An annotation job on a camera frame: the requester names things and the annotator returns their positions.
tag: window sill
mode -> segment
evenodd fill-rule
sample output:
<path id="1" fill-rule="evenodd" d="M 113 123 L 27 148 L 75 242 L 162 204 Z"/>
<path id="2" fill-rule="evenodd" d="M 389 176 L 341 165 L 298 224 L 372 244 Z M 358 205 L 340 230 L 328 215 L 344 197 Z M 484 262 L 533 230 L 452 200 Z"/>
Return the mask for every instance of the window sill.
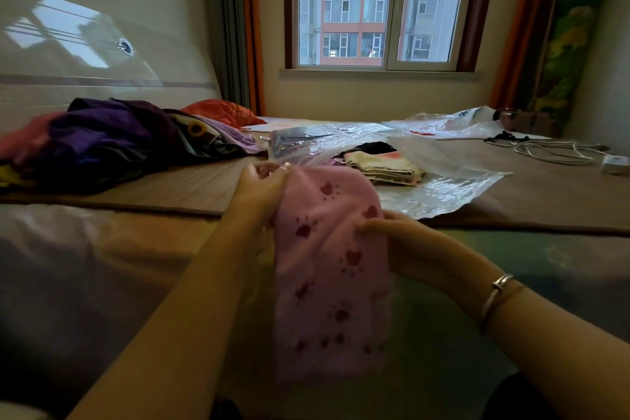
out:
<path id="1" fill-rule="evenodd" d="M 452 82 L 474 82 L 481 78 L 479 72 L 411 72 L 403 70 L 339 70 L 333 68 L 282 68 L 280 78 L 311 78 L 321 80 L 450 80 Z"/>

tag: person's left hand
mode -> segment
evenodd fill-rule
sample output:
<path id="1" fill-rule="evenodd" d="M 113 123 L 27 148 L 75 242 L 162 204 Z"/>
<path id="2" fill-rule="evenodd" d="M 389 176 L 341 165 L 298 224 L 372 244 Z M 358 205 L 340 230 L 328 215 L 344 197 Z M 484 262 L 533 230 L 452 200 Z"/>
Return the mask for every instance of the person's left hand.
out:
<path id="1" fill-rule="evenodd" d="M 282 200 L 290 169 L 288 163 L 279 166 L 272 161 L 245 167 L 222 223 L 236 222 L 253 230 L 251 234 L 268 226 Z"/>

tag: bracelet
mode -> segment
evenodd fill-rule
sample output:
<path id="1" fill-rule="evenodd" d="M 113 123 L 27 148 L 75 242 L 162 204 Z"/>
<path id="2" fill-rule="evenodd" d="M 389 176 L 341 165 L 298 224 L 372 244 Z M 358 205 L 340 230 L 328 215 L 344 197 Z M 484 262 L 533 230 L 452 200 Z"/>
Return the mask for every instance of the bracelet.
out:
<path id="1" fill-rule="evenodd" d="M 488 299 L 481 306 L 481 321 L 479 322 L 479 333 L 480 333 L 480 335 L 484 335 L 485 332 L 486 332 L 486 323 L 488 322 L 488 318 L 490 316 L 490 313 L 493 310 L 493 307 L 496 308 L 496 305 L 494 304 L 494 301 L 496 300 L 496 297 L 499 296 L 499 294 L 503 292 L 503 286 L 505 286 L 505 284 L 508 281 L 510 281 L 511 279 L 514 279 L 513 275 L 511 275 L 511 274 L 504 274 L 499 279 L 497 279 L 496 281 L 494 281 L 492 283 L 492 292 L 490 293 L 490 296 L 488 297 Z"/>

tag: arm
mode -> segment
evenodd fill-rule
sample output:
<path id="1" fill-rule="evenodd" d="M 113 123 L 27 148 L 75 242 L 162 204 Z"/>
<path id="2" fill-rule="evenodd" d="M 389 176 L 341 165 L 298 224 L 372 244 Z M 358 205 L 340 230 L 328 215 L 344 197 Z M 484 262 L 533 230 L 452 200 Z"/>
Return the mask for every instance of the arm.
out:
<path id="1" fill-rule="evenodd" d="M 478 322 L 503 271 L 411 218 L 391 212 L 386 217 L 360 230 L 388 236 L 392 270 L 443 291 Z M 506 284 L 487 335 L 562 417 L 630 418 L 630 345 L 519 286 Z"/>
<path id="2" fill-rule="evenodd" d="M 210 417 L 243 282 L 286 176 L 243 170 L 214 233 L 69 420 Z"/>

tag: person's right hand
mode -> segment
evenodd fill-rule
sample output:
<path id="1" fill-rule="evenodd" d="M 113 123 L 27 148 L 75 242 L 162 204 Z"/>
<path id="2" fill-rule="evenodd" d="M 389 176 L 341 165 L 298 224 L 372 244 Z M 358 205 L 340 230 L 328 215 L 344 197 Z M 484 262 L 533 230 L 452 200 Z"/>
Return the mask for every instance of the person's right hand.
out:
<path id="1" fill-rule="evenodd" d="M 388 238 L 389 265 L 395 273 L 422 281 L 453 298 L 469 290 L 480 274 L 490 286 L 503 273 L 486 257 L 444 233 L 402 213 L 384 211 L 384 215 L 385 219 L 365 221 L 358 232 Z"/>

